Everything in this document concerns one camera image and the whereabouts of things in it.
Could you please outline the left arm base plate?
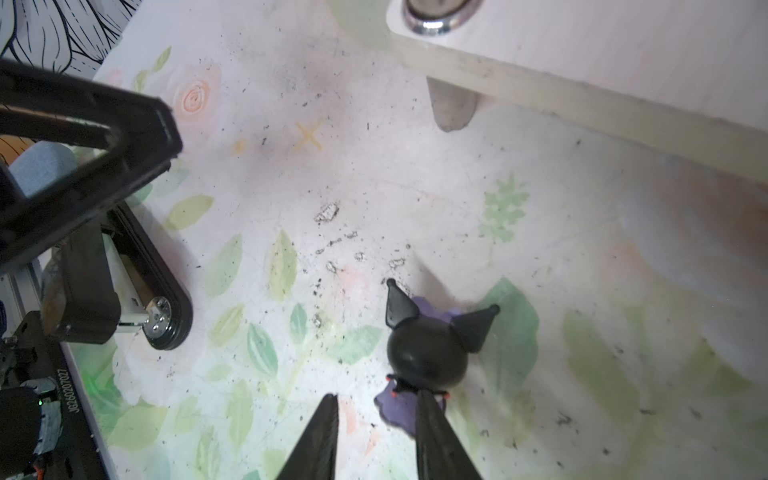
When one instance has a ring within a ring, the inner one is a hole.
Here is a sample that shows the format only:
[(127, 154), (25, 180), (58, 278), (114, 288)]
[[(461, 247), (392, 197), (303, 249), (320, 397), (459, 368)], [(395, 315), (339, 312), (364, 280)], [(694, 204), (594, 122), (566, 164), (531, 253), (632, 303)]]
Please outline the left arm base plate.
[(80, 377), (38, 311), (1, 341), (1, 477), (113, 477)]

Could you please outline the white two-tier shelf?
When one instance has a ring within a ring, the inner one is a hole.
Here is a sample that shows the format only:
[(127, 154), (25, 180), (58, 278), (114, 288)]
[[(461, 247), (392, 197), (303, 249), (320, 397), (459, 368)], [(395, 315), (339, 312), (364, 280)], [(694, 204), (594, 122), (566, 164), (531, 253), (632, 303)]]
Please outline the white two-tier shelf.
[(422, 75), (757, 181), (767, 178), (763, 1), (466, 1), (386, 11)]

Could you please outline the black white kuromi toy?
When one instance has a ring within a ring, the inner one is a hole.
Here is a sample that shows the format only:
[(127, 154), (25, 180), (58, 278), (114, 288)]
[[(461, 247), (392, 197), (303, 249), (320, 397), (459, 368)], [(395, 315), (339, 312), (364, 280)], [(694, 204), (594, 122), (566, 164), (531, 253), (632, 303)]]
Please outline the black white kuromi toy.
[(446, 408), (449, 390), (465, 377), (469, 357), (482, 350), (501, 308), (492, 304), (469, 313), (439, 314), (426, 299), (409, 296), (396, 280), (387, 280), (386, 286), (391, 372), (374, 403), (387, 425), (413, 438), (418, 394), (430, 394), (440, 409)]

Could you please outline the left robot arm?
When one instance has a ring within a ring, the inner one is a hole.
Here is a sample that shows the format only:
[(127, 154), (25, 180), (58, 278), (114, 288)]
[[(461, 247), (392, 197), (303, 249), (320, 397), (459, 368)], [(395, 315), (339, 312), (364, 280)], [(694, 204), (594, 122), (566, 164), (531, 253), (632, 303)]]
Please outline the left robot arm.
[(193, 324), (189, 295), (128, 205), (183, 142), (162, 100), (13, 61), (1, 64), (1, 131), (95, 150), (92, 160), (16, 161), (1, 170), (1, 270), (44, 252), (39, 322), (58, 341), (102, 344), (139, 331), (157, 350)]

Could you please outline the black flat link bar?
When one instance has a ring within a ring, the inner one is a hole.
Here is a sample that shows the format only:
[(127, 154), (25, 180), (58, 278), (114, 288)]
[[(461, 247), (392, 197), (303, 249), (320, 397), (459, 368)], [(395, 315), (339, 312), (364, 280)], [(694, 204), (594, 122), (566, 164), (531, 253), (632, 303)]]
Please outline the black flat link bar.
[(193, 305), (127, 203), (109, 210), (101, 223), (110, 274), (121, 317), (117, 330), (141, 332), (161, 351), (178, 348), (193, 326)]

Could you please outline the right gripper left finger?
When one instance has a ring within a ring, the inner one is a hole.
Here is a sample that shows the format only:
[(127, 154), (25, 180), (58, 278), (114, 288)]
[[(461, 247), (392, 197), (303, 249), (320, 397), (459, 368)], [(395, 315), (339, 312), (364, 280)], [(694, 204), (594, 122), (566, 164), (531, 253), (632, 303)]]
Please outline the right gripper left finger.
[(328, 393), (320, 401), (277, 480), (334, 480), (338, 428), (338, 398)]

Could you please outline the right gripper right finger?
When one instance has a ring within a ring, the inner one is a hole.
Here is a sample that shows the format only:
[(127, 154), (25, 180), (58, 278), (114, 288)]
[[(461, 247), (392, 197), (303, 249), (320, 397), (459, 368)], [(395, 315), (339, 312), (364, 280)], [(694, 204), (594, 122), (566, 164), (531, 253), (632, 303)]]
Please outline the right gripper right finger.
[(435, 397), (418, 394), (416, 462), (420, 480), (481, 480)]

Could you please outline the blue grey sponge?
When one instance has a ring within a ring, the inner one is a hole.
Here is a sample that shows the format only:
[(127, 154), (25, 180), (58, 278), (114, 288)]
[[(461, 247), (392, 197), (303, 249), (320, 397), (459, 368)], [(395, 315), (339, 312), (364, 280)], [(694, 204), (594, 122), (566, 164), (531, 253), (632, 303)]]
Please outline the blue grey sponge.
[(47, 141), (29, 147), (9, 167), (26, 198), (35, 196), (76, 169), (76, 158), (69, 148)]

